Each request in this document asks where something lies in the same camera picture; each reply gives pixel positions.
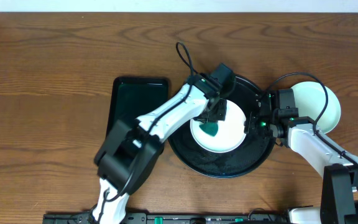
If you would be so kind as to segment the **mint green plate front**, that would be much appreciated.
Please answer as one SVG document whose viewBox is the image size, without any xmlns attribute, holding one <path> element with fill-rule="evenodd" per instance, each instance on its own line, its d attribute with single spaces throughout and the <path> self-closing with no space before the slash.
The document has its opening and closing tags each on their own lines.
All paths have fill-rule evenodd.
<svg viewBox="0 0 358 224">
<path fill-rule="evenodd" d="M 309 116 L 315 120 L 321 113 L 326 102 L 322 86 L 317 82 L 301 82 L 293 85 L 292 90 L 294 92 L 295 104 L 298 108 L 299 116 Z"/>
</svg>

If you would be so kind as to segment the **mint green plate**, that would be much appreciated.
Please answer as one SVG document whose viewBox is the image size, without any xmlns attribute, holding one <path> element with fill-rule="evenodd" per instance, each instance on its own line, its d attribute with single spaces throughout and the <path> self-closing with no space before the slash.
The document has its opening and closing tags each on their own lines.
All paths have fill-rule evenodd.
<svg viewBox="0 0 358 224">
<path fill-rule="evenodd" d="M 332 131 L 341 119 L 341 104 L 335 93 L 326 87 L 328 93 L 328 105 L 319 121 L 320 128 L 324 133 Z"/>
<path fill-rule="evenodd" d="M 326 102 L 322 86 L 317 82 L 301 82 L 293 85 L 292 90 L 294 92 L 295 104 L 298 108 L 299 116 L 309 116 L 315 120 L 321 113 Z"/>
</svg>

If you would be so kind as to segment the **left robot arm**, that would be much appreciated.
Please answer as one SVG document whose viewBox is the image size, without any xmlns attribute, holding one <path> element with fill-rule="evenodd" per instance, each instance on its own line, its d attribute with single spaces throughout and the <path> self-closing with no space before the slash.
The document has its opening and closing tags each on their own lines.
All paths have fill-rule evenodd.
<svg viewBox="0 0 358 224">
<path fill-rule="evenodd" d="M 219 121 L 221 104 L 231 75 L 197 74 L 188 77 L 179 92 L 162 106 L 133 120 L 115 122 L 94 163 L 101 191 L 91 216 L 93 223 L 120 223 L 129 196 L 147 180 L 162 153 L 163 144 L 187 121 Z"/>
</svg>

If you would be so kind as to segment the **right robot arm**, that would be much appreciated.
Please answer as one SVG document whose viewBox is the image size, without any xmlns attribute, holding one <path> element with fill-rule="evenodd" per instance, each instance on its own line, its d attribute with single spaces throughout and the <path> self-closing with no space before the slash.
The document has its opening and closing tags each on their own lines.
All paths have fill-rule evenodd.
<svg viewBox="0 0 358 224">
<path fill-rule="evenodd" d="M 251 116 L 245 133 L 258 134 L 302 156 L 323 178 L 321 205 L 288 210 L 290 223 L 358 223 L 358 157 L 327 137 L 309 117 Z"/>
</svg>

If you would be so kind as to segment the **green sponge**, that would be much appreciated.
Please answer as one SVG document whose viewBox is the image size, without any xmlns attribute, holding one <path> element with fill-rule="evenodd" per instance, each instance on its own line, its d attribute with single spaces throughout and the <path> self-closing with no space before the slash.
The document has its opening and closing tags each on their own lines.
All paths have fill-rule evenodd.
<svg viewBox="0 0 358 224">
<path fill-rule="evenodd" d="M 217 122 L 206 122 L 206 123 L 201 123 L 199 125 L 200 130 L 202 130 L 205 134 L 214 137 L 215 135 L 217 135 L 218 130 L 219 130 L 219 125 Z"/>
</svg>

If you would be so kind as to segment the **white pink plate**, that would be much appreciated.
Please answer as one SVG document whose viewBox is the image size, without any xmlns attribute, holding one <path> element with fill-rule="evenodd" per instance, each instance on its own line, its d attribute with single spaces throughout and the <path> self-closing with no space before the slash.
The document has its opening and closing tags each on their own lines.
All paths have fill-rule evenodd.
<svg viewBox="0 0 358 224">
<path fill-rule="evenodd" d="M 237 148 L 245 139 L 244 112 L 239 106 L 227 100 L 227 111 L 225 121 L 218 121 L 219 130 L 214 137 L 205 134 L 200 130 L 200 121 L 190 120 L 191 134 L 203 149 L 213 153 L 225 153 Z"/>
</svg>

